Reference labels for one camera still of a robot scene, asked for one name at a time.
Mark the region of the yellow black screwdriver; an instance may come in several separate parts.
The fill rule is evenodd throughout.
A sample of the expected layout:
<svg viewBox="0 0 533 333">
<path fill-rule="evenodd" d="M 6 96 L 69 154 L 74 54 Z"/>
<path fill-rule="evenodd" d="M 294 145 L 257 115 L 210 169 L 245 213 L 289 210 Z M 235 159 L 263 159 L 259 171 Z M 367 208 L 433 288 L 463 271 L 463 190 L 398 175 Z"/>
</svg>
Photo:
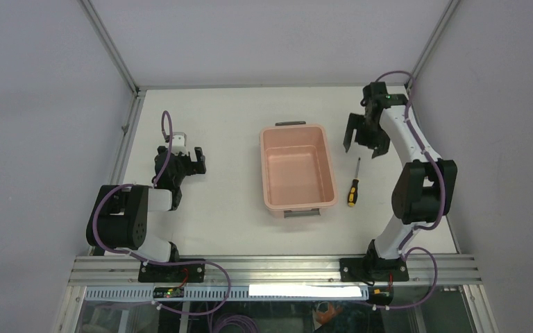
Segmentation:
<svg viewBox="0 0 533 333">
<path fill-rule="evenodd" d="M 357 165 L 355 169 L 355 175 L 352 179 L 350 189 L 347 195 L 347 205 L 349 207 L 354 207 L 358 199 L 358 186 L 359 186 L 359 168 L 360 168 L 361 158 L 357 159 Z"/>
</svg>

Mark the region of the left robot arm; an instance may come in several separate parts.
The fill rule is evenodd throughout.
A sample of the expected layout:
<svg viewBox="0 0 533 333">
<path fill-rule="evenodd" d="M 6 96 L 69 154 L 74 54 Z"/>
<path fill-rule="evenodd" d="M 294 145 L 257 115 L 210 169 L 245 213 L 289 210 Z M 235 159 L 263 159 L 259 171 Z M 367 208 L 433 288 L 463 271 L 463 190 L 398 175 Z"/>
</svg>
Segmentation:
<svg viewBox="0 0 533 333">
<path fill-rule="evenodd" d="M 154 158 L 159 178 L 153 177 L 151 186 L 101 186 L 87 223 L 89 245 L 155 264 L 154 272 L 163 281 L 176 280 L 181 272 L 177 246 L 148 231 L 148 213 L 177 210 L 183 180 L 206 174 L 203 149 L 197 146 L 194 154 L 193 160 L 185 147 L 170 153 L 167 146 L 159 146 Z"/>
</svg>

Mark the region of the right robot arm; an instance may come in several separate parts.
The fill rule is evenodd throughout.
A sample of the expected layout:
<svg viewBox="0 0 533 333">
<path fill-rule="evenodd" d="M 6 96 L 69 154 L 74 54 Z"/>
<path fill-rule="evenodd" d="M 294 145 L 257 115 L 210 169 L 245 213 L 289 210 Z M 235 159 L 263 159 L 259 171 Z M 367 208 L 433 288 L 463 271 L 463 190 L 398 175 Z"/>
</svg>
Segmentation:
<svg viewBox="0 0 533 333">
<path fill-rule="evenodd" d="M 445 160 L 423 135 L 404 94 L 391 94 L 386 83 L 375 81 L 363 89 L 364 114 L 348 117 L 343 147 L 365 146 L 379 157 L 393 146 L 402 171 L 391 195 L 393 216 L 358 261 L 341 267 L 357 279 L 406 281 L 405 247 L 421 230 L 437 228 L 452 202 L 457 179 L 454 160 Z"/>
</svg>

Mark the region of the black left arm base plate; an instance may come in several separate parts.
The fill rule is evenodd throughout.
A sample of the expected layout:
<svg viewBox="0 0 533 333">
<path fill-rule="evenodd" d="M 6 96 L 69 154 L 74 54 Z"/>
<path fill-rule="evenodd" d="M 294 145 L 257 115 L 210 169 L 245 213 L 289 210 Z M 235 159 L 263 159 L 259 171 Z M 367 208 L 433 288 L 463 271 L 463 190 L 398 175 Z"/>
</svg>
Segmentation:
<svg viewBox="0 0 533 333">
<path fill-rule="evenodd" d="M 185 265 L 163 266 L 157 264 L 140 264 L 137 281 L 140 283 L 177 284 L 183 281 L 202 283 L 205 279 L 205 264 L 200 260 L 187 262 Z"/>
</svg>

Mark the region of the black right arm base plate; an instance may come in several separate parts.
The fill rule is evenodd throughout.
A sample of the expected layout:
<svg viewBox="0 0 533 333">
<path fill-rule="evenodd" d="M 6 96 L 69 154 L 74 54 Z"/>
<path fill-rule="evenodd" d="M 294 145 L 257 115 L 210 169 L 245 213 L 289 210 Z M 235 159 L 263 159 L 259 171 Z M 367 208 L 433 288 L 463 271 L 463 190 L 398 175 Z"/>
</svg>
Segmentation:
<svg viewBox="0 0 533 333">
<path fill-rule="evenodd" d="M 409 273 L 401 259 L 345 257 L 339 260 L 342 282 L 406 282 Z"/>
</svg>

